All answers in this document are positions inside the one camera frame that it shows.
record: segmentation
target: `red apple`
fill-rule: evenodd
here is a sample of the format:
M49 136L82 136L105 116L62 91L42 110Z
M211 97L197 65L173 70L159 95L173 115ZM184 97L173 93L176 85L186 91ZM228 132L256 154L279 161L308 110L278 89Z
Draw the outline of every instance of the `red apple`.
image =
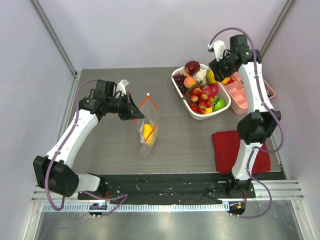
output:
M190 100L195 103L195 102L197 102L199 100L199 98L198 98L197 95L193 94L193 95L191 95Z
M207 108L212 108L212 102L207 101L207 102L206 102L206 107L207 107Z
M194 111L196 114L199 112L199 108L197 106L192 107L191 110Z
M212 103L214 101L214 98L212 96L208 96L208 102Z
M199 96L199 99L201 101L207 101L208 100L208 95L205 92L201 92L200 96Z
M192 76L200 70L200 63L197 61L189 61L185 64L184 69L189 75Z
M207 102L206 102L206 101L200 101L200 102L199 102L199 108L205 109L206 106L207 106Z
M206 114L206 110L203 108L199 108L199 114Z
M201 93L200 87L196 87L196 88L193 89L193 94L194 95L197 95L199 97L200 93Z

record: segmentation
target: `yellow fruit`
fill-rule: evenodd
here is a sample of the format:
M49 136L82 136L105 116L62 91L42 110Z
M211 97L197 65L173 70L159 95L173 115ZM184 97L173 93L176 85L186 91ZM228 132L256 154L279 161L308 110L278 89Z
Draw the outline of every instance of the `yellow fruit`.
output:
M210 114L210 113L212 113L212 107L206 107L205 114Z
M149 134L151 133L151 131L152 131L152 126L150 126L148 123L144 124L142 135L143 135L144 139L146 140L146 144L147 144L147 145L152 145L153 142L154 142L153 134L151 134L151 135L149 136Z
M217 81L215 80L215 74L211 70L207 70L207 73L205 75L205 80L208 84L216 84Z
M221 83L223 85L226 85L229 81L230 81L230 77L226 77L225 79L223 79L223 81Z

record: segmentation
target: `white plastic basket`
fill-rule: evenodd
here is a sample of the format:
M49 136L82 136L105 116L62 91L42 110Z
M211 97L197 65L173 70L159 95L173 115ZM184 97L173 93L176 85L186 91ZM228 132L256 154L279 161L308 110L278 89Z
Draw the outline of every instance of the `white plastic basket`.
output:
M209 67L207 67L206 65L203 65L203 64L200 64L200 68L201 69L205 69L205 70L209 69ZM175 75L175 74L183 74L185 72L186 72L185 68L184 67L180 67L177 70L173 71L173 73L171 75L171 80L173 82L173 85L175 86L175 89L176 89L176 91L178 92L178 94L179 94L179 96L181 98L183 98L184 96L181 94L181 92L180 92L180 90L179 90L179 88L178 88L178 86L177 86L177 84L176 84L176 82L175 82L175 80L173 78L173 75ZM228 92L226 91L226 89L223 87L223 85L220 82L218 82L217 84L218 84L218 93L217 93L216 96L219 97L219 98L223 98L224 99L225 107L221 108L218 111L214 111L212 113L209 113L209 114L199 114L199 113L195 113L194 111L191 110L191 108L188 105L186 100L182 100L185 108L188 110L188 112L190 113L191 117L193 117L196 120L208 119L208 118L211 118L213 116L216 116L216 115L222 113L224 110L226 110L227 108L230 107L231 98L230 98Z

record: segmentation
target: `red towel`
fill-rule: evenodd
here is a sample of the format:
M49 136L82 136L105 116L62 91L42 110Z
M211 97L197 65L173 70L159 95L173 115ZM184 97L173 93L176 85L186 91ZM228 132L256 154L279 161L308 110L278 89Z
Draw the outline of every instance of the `red towel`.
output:
M214 148L214 159L216 170L222 175L227 175L236 163L240 148L240 138L237 131L219 131L212 134ZM271 171L269 153L259 151L253 168L253 174L260 174Z

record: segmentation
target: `white robotic arm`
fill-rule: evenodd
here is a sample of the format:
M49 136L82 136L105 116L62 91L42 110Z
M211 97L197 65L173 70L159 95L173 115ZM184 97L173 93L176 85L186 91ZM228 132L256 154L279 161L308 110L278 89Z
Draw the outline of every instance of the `white robotic arm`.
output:
M92 98L91 96L84 97L79 102L77 122L76 113L56 145L45 157L37 156L33 161L39 187L45 188L49 163L54 159L52 168L49 169L48 188L50 191L64 197L70 197L75 192L83 191L95 192L99 196L105 194L103 179L89 173L75 174L71 168L80 147L102 116L107 113L118 113L122 120L145 117L134 104L130 93L126 92L127 85L126 80L118 84L97 80Z
M237 132L241 139L240 148L235 165L229 175L228 184L228 190L230 192L233 189L241 192L249 189L251 183L247 169L250 173L252 172L259 148L262 147L263 143L271 136L277 126L277 123L269 114L267 108L275 113L278 120L281 119L281 113L274 111L269 101L262 76L259 51L249 49L245 35L231 37L230 50L226 48L224 42L216 41L208 45L208 51L215 53L215 59L209 63L215 79L221 82L238 71L245 89L248 102L248 115L242 119L237 126ZM257 55L258 81L256 81L253 51L255 51ZM263 101L260 97L259 90L262 93Z

